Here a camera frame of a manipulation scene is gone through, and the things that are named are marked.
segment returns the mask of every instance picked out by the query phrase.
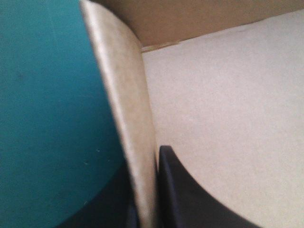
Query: teal surface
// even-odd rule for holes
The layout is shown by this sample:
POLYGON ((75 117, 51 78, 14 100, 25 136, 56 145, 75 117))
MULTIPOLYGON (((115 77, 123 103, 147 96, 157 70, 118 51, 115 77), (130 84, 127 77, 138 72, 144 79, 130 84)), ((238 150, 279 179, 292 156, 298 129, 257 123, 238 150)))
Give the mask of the teal surface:
POLYGON ((124 161, 77 0, 0 1, 0 227, 53 227, 124 161))

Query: beige curved panel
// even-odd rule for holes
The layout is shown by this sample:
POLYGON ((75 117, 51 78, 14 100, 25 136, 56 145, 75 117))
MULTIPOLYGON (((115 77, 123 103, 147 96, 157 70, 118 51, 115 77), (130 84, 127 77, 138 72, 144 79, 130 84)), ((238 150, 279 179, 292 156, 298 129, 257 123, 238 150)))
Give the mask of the beige curved panel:
POLYGON ((158 145, 237 214, 304 227, 304 10, 143 59, 158 145))
POLYGON ((128 161, 141 227, 156 227, 156 143, 141 45, 100 4, 80 5, 128 161))

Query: cardboard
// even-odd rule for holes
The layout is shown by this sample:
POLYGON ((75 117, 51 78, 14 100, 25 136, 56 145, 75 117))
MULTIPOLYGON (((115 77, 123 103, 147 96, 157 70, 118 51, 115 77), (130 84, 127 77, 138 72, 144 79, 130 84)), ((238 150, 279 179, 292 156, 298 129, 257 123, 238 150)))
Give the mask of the cardboard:
POLYGON ((95 0, 143 46, 186 40, 304 8, 303 0, 95 0))
POLYGON ((304 10, 229 28, 303 2, 237 2, 103 1, 117 3, 140 43, 101 4, 81 1, 143 228, 158 224, 162 144, 235 213, 265 228, 304 227, 304 10), (179 39, 188 40, 162 48, 179 39))
POLYGON ((85 24, 129 165, 142 227, 157 223, 155 133, 140 43, 114 14, 81 1, 85 24))

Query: brown cardboard flap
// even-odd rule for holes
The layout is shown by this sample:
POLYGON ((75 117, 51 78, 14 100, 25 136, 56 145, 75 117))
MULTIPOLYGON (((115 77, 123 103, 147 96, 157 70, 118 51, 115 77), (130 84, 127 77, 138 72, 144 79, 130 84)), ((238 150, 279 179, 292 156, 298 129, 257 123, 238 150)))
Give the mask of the brown cardboard flap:
POLYGON ((304 8, 303 0, 95 0, 135 32, 143 46, 198 37, 304 8))
POLYGON ((80 4, 128 161, 141 227, 153 228, 156 143, 141 45, 103 6, 87 0, 80 4))

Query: black curved object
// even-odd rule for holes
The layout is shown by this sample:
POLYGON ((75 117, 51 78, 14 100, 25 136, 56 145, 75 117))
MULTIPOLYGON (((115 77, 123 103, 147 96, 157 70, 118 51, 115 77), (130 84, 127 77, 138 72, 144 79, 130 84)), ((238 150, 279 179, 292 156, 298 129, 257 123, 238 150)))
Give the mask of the black curved object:
POLYGON ((208 194, 170 146, 160 147, 158 178, 165 228, 258 228, 208 194))

